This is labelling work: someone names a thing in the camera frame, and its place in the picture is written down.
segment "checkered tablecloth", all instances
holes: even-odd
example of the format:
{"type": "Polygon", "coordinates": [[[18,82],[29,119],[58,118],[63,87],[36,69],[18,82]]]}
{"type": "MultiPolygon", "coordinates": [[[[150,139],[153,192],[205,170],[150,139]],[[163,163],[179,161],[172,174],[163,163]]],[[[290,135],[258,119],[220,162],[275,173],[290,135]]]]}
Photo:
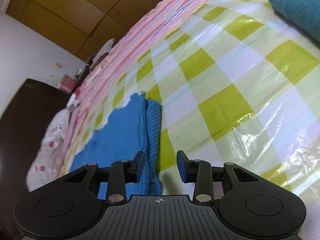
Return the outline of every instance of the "checkered tablecloth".
{"type": "Polygon", "coordinates": [[[312,220],[320,212],[320,50],[268,0],[211,0],[151,46],[83,120],[62,174],[112,109],[140,91],[162,105],[164,194],[193,192],[180,180],[178,150],[215,166],[234,162],[299,195],[308,209],[300,235],[320,238],[312,220]]]}

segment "teal fabric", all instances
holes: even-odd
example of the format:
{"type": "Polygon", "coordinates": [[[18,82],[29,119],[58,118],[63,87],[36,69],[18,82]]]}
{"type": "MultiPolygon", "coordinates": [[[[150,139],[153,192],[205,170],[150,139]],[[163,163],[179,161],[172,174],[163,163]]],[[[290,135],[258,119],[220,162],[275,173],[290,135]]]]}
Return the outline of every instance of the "teal fabric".
{"type": "Polygon", "coordinates": [[[269,0],[272,8],[320,42],[320,0],[269,0]]]}

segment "dark brown headboard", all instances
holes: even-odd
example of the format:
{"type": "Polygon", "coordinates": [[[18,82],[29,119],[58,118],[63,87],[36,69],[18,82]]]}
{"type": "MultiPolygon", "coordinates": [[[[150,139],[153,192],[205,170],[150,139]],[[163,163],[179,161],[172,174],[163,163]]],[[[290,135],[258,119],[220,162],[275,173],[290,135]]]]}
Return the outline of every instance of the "dark brown headboard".
{"type": "Polygon", "coordinates": [[[0,119],[1,240],[21,236],[14,205],[27,192],[26,175],[48,124],[68,99],[68,94],[50,85],[27,79],[0,119]]]}

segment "folded blue cloth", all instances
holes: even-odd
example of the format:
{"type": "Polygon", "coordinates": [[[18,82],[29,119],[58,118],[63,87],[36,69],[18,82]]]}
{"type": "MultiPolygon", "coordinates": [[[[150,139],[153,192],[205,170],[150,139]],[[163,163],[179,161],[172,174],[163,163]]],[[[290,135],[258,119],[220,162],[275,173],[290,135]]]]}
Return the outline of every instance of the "folded blue cloth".
{"type": "MultiPolygon", "coordinates": [[[[162,185],[156,176],[160,132],[160,105],[146,100],[145,94],[131,95],[127,106],[116,108],[108,123],[95,130],[84,149],[75,156],[70,171],[87,163],[109,167],[123,159],[132,160],[138,151],[145,153],[145,167],[139,183],[126,184],[127,198],[131,194],[161,195],[162,185]]],[[[105,199],[107,183],[101,183],[98,198],[105,199]]]]}
{"type": "Polygon", "coordinates": [[[269,0],[272,8],[320,41],[320,0],[269,0]]]}

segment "gray gripper base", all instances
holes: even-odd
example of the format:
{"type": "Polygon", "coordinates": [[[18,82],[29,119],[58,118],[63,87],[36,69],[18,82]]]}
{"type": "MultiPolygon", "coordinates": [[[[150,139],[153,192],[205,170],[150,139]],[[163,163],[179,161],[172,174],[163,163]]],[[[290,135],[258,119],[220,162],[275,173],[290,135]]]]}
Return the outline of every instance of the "gray gripper base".
{"type": "MultiPolygon", "coordinates": [[[[24,236],[21,240],[34,240],[24,236]]],[[[107,208],[101,220],[68,240],[248,240],[227,228],[212,208],[198,206],[186,195],[132,196],[121,206],[107,208]]],[[[286,240],[299,240],[295,235],[286,240]]]]}

